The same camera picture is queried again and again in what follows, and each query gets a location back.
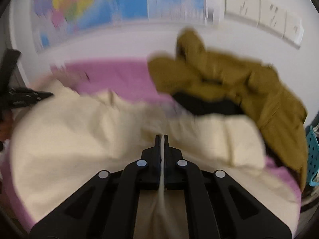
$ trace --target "silver screw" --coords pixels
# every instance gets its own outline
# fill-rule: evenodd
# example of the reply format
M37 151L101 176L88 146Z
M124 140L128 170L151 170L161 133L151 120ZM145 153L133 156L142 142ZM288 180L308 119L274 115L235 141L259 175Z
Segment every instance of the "silver screw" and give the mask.
M143 167L143 166L146 166L147 161L145 161L145 160L138 160L138 161L136 162L136 164L137 164L137 166L139 166L139 167Z
M98 173L98 176L101 178L101 179L105 179L108 177L108 172L107 171L100 171Z
M218 178L224 178L226 176L225 172L222 171L222 170L218 170L217 172L215 172L215 175L218 177Z
M184 159L178 160L177 164L178 164L179 166L186 166L186 165L187 165L187 161L184 160Z

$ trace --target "world map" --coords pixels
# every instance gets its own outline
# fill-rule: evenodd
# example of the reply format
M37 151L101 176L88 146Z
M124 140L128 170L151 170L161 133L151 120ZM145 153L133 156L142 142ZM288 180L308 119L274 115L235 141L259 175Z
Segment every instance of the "world map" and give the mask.
M32 0L38 52L85 30L153 19L203 21L205 0Z

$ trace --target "beige fabric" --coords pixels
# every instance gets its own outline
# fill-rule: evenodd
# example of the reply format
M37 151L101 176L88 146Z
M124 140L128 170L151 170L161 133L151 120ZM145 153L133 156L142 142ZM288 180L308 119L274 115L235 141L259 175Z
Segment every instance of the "beige fabric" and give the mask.
M98 171L122 170L154 145L156 134L167 134L170 146L181 149L185 159L206 171L225 170L292 231L297 227L294 193L259 169L264 166L264 145L249 118L168 119L160 107L130 104L111 92L79 96L59 82L47 90L55 96L26 113L11 140L13 184L35 221ZM143 191L135 238L187 237L183 193L164 191L163 179L158 192Z

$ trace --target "plastic basket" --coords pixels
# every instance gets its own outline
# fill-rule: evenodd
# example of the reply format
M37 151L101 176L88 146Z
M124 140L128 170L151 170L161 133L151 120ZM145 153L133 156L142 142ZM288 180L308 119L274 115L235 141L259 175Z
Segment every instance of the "plastic basket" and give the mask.
M314 182L314 177L317 176L319 170L319 144L315 133L313 132L313 127L310 126L310 132L307 135L308 142L308 174L307 183L310 186L318 186L319 182Z

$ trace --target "olive brown garment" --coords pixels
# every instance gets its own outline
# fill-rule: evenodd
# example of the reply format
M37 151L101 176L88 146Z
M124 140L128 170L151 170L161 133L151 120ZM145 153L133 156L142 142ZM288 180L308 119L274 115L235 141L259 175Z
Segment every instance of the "olive brown garment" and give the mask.
M281 161L298 173L304 189L307 111L271 65L206 50L197 34L186 29L177 40L177 57L158 56L148 68L158 92L183 92L207 102L227 98L239 105Z

